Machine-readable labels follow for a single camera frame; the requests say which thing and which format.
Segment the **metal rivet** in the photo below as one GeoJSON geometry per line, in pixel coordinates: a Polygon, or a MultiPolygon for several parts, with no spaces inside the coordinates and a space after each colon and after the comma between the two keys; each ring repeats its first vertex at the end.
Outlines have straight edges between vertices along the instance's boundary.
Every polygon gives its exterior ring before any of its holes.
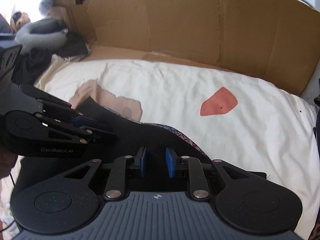
{"type": "Polygon", "coordinates": [[[109,198],[117,198],[117,197],[120,197],[121,196],[121,191],[119,190],[108,190],[106,192],[106,196],[109,197],[109,198]]]}
{"type": "Polygon", "coordinates": [[[209,193],[205,190],[196,190],[195,192],[193,192],[193,195],[196,197],[196,198],[206,198],[207,196],[209,196],[209,193]]]}

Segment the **gray ribbed panel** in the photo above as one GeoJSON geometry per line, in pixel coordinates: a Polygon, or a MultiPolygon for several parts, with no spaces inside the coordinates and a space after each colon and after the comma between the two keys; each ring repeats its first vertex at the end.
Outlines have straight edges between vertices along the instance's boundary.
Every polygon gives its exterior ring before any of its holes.
{"type": "Polygon", "coordinates": [[[61,236],[22,232],[15,240],[300,240],[293,232],[249,236],[225,225],[208,203],[188,199],[184,192],[131,192],[107,203],[86,227],[61,236]]]}

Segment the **red patch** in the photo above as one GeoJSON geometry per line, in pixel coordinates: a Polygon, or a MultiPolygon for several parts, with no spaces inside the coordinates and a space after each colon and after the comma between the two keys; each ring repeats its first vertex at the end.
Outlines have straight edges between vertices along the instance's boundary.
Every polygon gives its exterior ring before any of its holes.
{"type": "Polygon", "coordinates": [[[225,87],[220,88],[201,105],[200,115],[226,114],[236,107],[236,97],[225,87]]]}

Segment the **plastic bag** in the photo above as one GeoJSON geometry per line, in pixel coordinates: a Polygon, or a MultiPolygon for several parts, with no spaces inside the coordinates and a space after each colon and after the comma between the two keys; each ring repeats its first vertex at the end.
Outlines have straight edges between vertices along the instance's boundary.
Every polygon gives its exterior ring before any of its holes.
{"type": "Polygon", "coordinates": [[[42,16],[47,17],[53,6],[53,0],[41,0],[39,12],[42,16]]]}

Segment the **white bed sheet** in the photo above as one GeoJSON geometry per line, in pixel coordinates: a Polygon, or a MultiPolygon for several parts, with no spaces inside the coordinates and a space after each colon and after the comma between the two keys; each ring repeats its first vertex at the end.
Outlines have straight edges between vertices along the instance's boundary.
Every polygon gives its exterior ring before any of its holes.
{"type": "Polygon", "coordinates": [[[99,60],[54,64],[36,84],[69,101],[89,80],[117,97],[140,101],[141,122],[183,132],[211,159],[263,171],[294,191],[303,203],[296,233],[308,239],[320,205],[320,162],[313,127],[316,109],[261,79],[215,69],[141,60],[99,60]],[[221,87],[238,104],[229,113],[200,116],[200,108],[221,87]]]}

